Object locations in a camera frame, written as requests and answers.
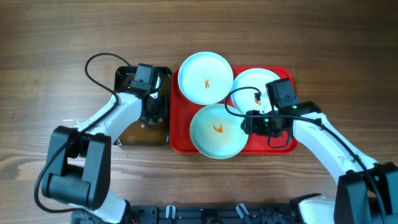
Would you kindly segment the light blue plate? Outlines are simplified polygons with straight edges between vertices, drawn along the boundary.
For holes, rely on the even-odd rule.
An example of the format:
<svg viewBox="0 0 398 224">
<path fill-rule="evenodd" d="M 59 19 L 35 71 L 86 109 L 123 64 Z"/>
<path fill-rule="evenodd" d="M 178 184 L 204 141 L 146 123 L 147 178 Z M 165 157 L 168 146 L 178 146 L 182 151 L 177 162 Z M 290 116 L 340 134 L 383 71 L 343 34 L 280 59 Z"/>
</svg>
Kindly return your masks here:
<svg viewBox="0 0 398 224">
<path fill-rule="evenodd" d="M 190 123 L 190 139 L 203 155 L 227 159 L 239 154 L 248 141 L 241 129 L 243 118 L 233 115 L 239 111 L 217 103 L 200 109 Z"/>
<path fill-rule="evenodd" d="M 263 68 L 252 68 L 240 73 L 234 79 L 232 90 L 247 86 L 256 87 L 265 95 L 265 100 L 256 100 L 255 94 L 257 91 L 254 89 L 239 90 L 231 95 L 231 100 L 235 108 L 242 114 L 251 110 L 263 111 L 265 113 L 270 112 L 272 106 L 267 95 L 266 84 L 278 79 L 280 77 L 274 72 Z"/>
<path fill-rule="evenodd" d="M 211 105 L 223 100 L 234 81 L 231 65 L 213 52 L 189 56 L 178 71 L 177 82 L 183 96 L 198 105 Z"/>
</svg>

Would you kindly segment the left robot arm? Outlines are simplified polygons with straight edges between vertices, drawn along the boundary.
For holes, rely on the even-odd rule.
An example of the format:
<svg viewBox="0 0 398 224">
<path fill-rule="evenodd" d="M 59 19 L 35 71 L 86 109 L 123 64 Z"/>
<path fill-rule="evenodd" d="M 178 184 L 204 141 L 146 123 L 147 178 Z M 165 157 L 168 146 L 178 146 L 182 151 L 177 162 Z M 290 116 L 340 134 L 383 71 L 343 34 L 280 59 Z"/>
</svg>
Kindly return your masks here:
<svg viewBox="0 0 398 224">
<path fill-rule="evenodd" d="M 46 212 L 39 195 L 68 204 L 103 223 L 124 223 L 129 204 L 110 189 L 111 146 L 125 129 L 139 120 L 166 117 L 165 96 L 153 98 L 115 93 L 90 119 L 69 128 L 57 127 L 50 138 L 44 168 L 34 187 L 34 200 Z"/>
</svg>

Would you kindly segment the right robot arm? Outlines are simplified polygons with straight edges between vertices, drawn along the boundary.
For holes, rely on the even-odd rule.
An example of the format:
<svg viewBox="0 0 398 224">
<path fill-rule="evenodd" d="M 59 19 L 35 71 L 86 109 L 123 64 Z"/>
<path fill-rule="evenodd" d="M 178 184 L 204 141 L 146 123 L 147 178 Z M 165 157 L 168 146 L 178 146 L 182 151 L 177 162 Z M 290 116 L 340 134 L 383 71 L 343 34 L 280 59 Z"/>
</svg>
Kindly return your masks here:
<svg viewBox="0 0 398 224">
<path fill-rule="evenodd" d="M 336 198 L 308 196 L 298 203 L 301 223 L 397 223 L 397 166 L 378 163 L 353 146 L 323 113 L 302 116 L 248 113 L 246 134 L 289 136 L 307 147 L 337 183 Z"/>
</svg>

